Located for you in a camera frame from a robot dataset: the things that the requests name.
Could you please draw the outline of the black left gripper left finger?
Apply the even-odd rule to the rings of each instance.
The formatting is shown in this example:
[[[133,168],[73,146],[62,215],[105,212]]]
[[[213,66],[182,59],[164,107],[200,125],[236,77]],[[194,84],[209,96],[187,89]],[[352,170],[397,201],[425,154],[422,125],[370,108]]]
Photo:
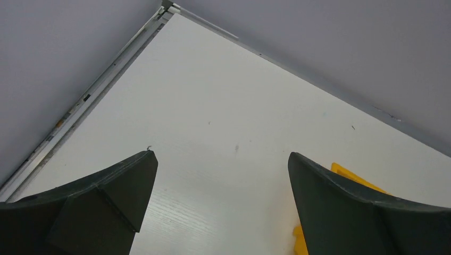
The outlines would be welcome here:
[[[153,151],[1,203],[1,254],[129,254],[156,178]]]

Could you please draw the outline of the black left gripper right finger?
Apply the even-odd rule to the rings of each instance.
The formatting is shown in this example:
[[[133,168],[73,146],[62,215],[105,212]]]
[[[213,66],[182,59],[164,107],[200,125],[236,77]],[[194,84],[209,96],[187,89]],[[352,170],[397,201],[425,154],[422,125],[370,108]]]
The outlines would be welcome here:
[[[309,254],[450,254],[450,209],[394,197],[292,152],[291,188]]]

